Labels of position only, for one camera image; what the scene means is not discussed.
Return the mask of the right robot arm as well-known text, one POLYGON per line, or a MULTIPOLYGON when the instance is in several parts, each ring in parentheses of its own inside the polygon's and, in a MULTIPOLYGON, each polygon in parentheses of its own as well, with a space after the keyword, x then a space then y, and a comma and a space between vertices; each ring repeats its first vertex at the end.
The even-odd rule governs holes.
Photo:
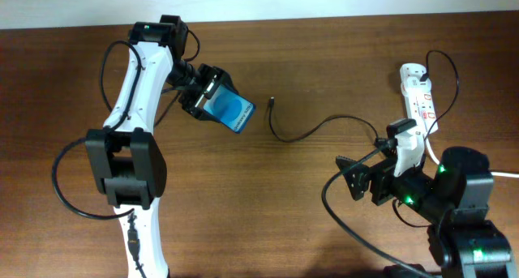
POLYGON ((368 167, 339 156, 336 164, 355 200, 370 191, 373 203, 402 203, 427 220, 429 251, 441 277, 516 277, 508 239, 487 219, 494 186, 486 155, 450 147, 434 177, 422 167, 397 176, 396 157, 368 167))

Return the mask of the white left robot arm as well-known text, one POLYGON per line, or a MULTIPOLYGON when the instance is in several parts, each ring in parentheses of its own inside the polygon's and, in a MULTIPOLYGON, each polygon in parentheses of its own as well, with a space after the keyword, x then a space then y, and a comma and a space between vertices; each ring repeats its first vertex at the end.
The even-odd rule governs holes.
POLYGON ((193 67, 183 57, 191 34, 177 16, 135 23, 123 42, 129 62, 118 99, 103 127, 84 138, 96 187, 114 209, 110 219, 121 225, 130 277, 170 275, 159 225, 167 165, 154 138, 165 85, 177 92, 181 108, 193 118, 220 123, 234 133, 255 112, 228 72, 207 64, 193 67))

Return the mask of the blue Galaxy smartphone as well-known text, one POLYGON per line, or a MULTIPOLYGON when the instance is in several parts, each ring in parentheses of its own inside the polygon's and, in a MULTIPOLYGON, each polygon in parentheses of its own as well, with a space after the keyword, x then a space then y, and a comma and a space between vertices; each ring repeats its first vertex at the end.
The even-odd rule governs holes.
POLYGON ((227 87, 220 86, 205 102, 203 109, 234 133, 240 134, 254 114, 255 105, 227 87))

